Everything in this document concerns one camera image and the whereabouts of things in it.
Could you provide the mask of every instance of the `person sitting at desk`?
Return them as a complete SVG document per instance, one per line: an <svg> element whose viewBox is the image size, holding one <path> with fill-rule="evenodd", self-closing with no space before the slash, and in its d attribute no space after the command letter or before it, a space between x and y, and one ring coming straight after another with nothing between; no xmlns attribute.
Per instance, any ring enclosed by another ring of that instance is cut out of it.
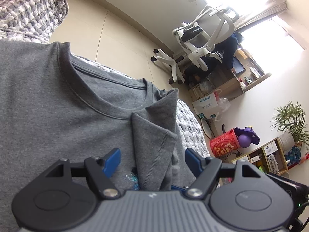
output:
<svg viewBox="0 0 309 232"><path fill-rule="evenodd" d="M222 65L232 72L235 73L235 68L233 67L233 58L238 45L242 42L243 36L239 32L234 32L230 37L215 45L214 52L223 52ZM185 83L189 85L190 77L197 74L201 80L206 78L216 67L221 63L213 57L202 56L201 59L207 64L208 70L204 71L201 68L191 64L187 69L184 70Z"/></svg>

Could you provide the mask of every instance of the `orange object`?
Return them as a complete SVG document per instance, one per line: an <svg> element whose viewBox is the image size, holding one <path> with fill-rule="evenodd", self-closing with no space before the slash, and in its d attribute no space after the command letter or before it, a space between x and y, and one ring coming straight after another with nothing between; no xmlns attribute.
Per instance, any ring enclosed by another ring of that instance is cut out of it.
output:
<svg viewBox="0 0 309 232"><path fill-rule="evenodd" d="M240 148L234 129L210 140L211 150L215 157L220 157L230 151Z"/></svg>

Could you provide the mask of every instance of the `tiled floor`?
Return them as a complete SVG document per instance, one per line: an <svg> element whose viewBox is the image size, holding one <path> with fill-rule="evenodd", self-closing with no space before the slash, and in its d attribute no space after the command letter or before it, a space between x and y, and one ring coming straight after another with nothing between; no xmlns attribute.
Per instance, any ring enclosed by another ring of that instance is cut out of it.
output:
<svg viewBox="0 0 309 232"><path fill-rule="evenodd" d="M169 90L171 70L168 65L154 64L150 58L158 49L152 41L125 21L91 0L67 0L69 13L55 30L50 42L71 42L71 51L95 60L133 78L146 78L159 89ZM192 108L192 99L184 84L179 98Z"/></svg>

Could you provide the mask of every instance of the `purple toy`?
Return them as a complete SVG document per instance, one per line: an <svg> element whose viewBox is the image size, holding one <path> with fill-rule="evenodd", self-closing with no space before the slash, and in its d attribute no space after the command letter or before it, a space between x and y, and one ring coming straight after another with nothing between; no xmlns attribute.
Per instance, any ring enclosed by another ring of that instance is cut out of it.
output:
<svg viewBox="0 0 309 232"><path fill-rule="evenodd" d="M242 148L247 148L251 143L258 145L260 142L260 138L253 131L252 127L245 127L244 129L236 127L234 132L237 136L238 143Z"/></svg>

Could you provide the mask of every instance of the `quilted blanket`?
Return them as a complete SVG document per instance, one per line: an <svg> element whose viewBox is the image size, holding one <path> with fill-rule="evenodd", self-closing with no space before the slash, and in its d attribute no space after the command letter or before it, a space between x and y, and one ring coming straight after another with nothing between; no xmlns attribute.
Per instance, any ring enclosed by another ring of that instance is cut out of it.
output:
<svg viewBox="0 0 309 232"><path fill-rule="evenodd" d="M68 9L66 0L0 0L0 39L48 44ZM77 57L90 65L126 76L97 62ZM201 126L181 100L177 103L176 121L183 147L192 148L203 157L209 156Z"/></svg>

